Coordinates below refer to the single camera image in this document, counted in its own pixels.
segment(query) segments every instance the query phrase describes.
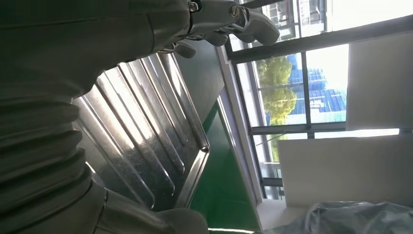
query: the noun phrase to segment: white wall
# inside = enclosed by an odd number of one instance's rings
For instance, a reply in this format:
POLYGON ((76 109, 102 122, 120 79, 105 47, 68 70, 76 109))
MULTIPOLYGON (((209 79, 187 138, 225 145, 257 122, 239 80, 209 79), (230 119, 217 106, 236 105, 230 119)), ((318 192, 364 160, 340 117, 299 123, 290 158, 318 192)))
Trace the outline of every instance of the white wall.
POLYGON ((413 127, 413 33, 350 44, 347 129, 413 127))
POLYGON ((288 207, 326 201, 413 206, 413 136, 280 140, 288 207))

